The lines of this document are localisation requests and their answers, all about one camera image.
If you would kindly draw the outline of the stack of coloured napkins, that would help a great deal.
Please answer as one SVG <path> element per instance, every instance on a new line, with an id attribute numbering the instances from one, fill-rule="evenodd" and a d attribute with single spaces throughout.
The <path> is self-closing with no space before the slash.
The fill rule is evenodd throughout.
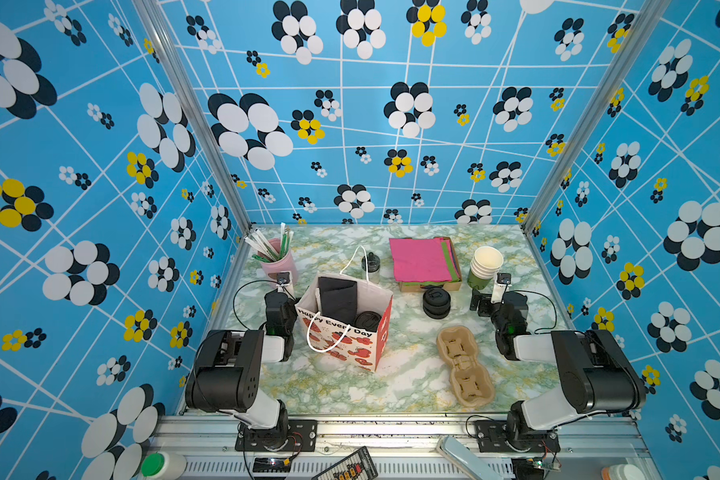
<path id="1" fill-rule="evenodd" d="M 457 257 L 448 237 L 392 238 L 389 245 L 397 282 L 452 283 L 461 280 Z"/>

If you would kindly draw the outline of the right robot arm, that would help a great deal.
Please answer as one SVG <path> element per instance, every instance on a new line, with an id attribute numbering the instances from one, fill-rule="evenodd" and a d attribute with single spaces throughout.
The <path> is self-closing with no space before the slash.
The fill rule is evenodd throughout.
<path id="1" fill-rule="evenodd" d="M 505 442 L 517 451 L 549 442 L 556 429 L 598 414 L 643 407 L 646 389 L 614 336 L 607 330 L 528 331 L 527 297 L 472 292 L 470 309 L 488 317 L 499 352 L 509 361 L 542 362 L 556 367 L 559 385 L 510 407 Z"/>

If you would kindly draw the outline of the green capped white bottle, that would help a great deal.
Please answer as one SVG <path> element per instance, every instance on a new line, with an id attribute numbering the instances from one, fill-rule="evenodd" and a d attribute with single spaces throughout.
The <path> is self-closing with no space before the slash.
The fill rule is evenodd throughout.
<path id="1" fill-rule="evenodd" d="M 187 460 L 183 455 L 156 452 L 144 459 L 141 475 L 147 480 L 177 480 L 186 468 Z"/>

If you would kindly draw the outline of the black top napkin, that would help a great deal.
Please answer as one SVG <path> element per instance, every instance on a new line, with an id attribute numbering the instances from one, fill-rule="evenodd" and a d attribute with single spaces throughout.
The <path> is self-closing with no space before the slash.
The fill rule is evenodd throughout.
<path id="1" fill-rule="evenodd" d="M 358 313 L 358 284 L 355 280 L 321 276 L 316 296 L 323 316 L 347 325 L 354 324 Z"/>

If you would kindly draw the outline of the bundle of wrapped straws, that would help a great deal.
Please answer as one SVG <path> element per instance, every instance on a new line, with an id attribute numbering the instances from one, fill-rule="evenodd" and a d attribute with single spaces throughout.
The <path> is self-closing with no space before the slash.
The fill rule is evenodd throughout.
<path id="1" fill-rule="evenodd" d="M 275 263 L 284 260 L 290 253 L 293 230 L 285 223 L 281 223 L 277 234 L 276 238 L 268 239 L 260 229 L 253 229 L 243 238 L 243 241 L 254 252 L 254 259 L 263 263 Z"/>

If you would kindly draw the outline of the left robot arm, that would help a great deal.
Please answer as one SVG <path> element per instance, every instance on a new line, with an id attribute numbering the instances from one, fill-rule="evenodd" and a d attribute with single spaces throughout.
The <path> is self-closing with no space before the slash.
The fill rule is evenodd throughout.
<path id="1" fill-rule="evenodd" d="M 288 441 L 283 401 L 260 388 L 262 365 L 287 361 L 297 320 L 294 299 L 271 291 L 264 296 L 265 327 L 211 330 L 200 345 L 185 387 L 185 403 L 205 413 L 231 415 L 257 445 L 266 449 Z"/>

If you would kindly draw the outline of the glass sugar shaker black lid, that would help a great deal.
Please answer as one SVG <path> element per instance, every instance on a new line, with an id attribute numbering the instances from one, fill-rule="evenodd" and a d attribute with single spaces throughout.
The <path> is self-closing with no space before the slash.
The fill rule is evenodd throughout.
<path id="1" fill-rule="evenodd" d="M 362 268 L 366 271 L 368 280 L 373 283 L 380 281 L 381 259 L 373 252 L 368 252 L 362 259 Z"/>

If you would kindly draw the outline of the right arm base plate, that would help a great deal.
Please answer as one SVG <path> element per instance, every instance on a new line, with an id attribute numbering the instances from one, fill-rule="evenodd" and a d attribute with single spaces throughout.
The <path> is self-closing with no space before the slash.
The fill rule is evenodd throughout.
<path id="1" fill-rule="evenodd" d="M 515 434 L 507 430 L 506 421 L 481 418 L 473 422 L 481 453 L 518 453 L 531 456 L 560 452 L 559 437 L 552 431 Z"/>

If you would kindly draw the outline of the grey white handheld device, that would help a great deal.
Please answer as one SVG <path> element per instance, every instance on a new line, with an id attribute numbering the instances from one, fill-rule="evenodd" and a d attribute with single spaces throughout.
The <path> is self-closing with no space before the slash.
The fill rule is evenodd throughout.
<path id="1" fill-rule="evenodd" d="M 435 450 L 456 466 L 462 473 L 473 480 L 502 480 L 485 461 L 472 453 L 464 444 L 451 436 L 443 436 L 438 441 Z"/>

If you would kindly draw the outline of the pink straw holder cup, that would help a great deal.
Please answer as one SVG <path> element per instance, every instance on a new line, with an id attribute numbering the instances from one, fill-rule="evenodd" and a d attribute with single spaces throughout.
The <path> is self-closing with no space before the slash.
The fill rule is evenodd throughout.
<path id="1" fill-rule="evenodd" d="M 260 267 L 263 272 L 272 278 L 278 273 L 289 272 L 293 283 L 298 281 L 299 272 L 291 252 L 287 253 L 283 259 L 275 262 L 261 262 Z"/>

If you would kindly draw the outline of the red white paper gift bag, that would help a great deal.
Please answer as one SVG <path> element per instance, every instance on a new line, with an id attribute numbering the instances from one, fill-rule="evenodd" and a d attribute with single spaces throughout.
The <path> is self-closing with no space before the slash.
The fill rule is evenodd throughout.
<path id="1" fill-rule="evenodd" d="M 325 317 L 319 311 L 316 296 L 321 276 L 355 280 L 358 284 L 358 313 L 374 311 L 382 315 L 377 332 L 368 332 L 353 325 Z M 319 273 L 296 304 L 300 320 L 305 325 L 307 346 L 318 354 L 327 354 L 363 370 L 377 370 L 389 333 L 393 305 L 393 292 L 368 280 L 364 276 L 349 276 L 344 270 L 338 273 Z"/>

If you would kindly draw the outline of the orange capped white container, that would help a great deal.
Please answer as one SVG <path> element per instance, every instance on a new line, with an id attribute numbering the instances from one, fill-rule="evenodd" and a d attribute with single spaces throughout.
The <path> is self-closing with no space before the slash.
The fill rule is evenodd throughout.
<path id="1" fill-rule="evenodd" d="M 616 464 L 604 467 L 601 471 L 603 480 L 645 480 L 645 473 L 636 465 Z"/>

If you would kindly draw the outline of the stack of paper cups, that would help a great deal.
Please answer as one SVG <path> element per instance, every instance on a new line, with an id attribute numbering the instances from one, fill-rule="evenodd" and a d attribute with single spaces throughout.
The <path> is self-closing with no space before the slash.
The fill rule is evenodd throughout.
<path id="1" fill-rule="evenodd" d="M 475 290 L 486 288 L 496 279 L 496 275 L 504 264 L 502 253 L 490 246 L 479 247 L 470 262 L 467 284 Z"/>

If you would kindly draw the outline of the black plastic cup lid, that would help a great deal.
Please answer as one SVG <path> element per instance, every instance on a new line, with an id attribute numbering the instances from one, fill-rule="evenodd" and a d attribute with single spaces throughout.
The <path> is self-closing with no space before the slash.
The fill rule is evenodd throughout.
<path id="1" fill-rule="evenodd" d="M 364 311 L 358 314 L 354 320 L 354 326 L 368 332 L 377 332 L 382 320 L 382 315 L 374 311 Z"/>

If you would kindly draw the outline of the brown cardboard cup carrier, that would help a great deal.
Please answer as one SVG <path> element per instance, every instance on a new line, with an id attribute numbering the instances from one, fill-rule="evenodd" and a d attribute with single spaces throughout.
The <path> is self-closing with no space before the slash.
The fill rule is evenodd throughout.
<path id="1" fill-rule="evenodd" d="M 439 331 L 436 345 L 450 368 L 449 381 L 459 404 L 483 407 L 495 399 L 496 389 L 487 368 L 479 361 L 479 347 L 470 329 L 464 326 Z"/>

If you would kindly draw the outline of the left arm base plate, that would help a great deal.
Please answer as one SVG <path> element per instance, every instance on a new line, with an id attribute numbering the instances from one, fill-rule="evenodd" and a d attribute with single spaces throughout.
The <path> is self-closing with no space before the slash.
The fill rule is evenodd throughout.
<path id="1" fill-rule="evenodd" d="M 314 452 L 318 422 L 312 419 L 291 419 L 272 429 L 250 429 L 240 424 L 235 443 L 237 452 Z"/>

